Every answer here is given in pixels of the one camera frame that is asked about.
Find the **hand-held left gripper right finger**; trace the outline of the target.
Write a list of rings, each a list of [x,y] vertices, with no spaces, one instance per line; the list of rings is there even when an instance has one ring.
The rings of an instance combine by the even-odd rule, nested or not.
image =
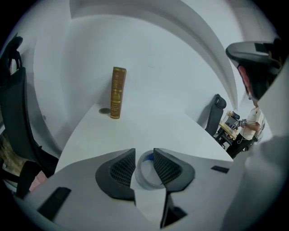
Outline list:
[[[245,158],[215,160],[154,149],[154,169],[166,189],[160,228],[218,230],[236,193]]]

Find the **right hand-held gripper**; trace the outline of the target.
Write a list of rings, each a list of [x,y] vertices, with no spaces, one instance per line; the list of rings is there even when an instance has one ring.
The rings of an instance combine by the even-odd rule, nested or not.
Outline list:
[[[272,138],[249,151],[224,231],[286,231],[289,226],[289,69],[259,101]]]

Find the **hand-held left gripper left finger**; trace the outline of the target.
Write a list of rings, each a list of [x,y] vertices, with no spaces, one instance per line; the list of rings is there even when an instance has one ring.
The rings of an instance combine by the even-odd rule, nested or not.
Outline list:
[[[17,205],[42,231],[152,231],[130,187],[135,149],[74,162]]]

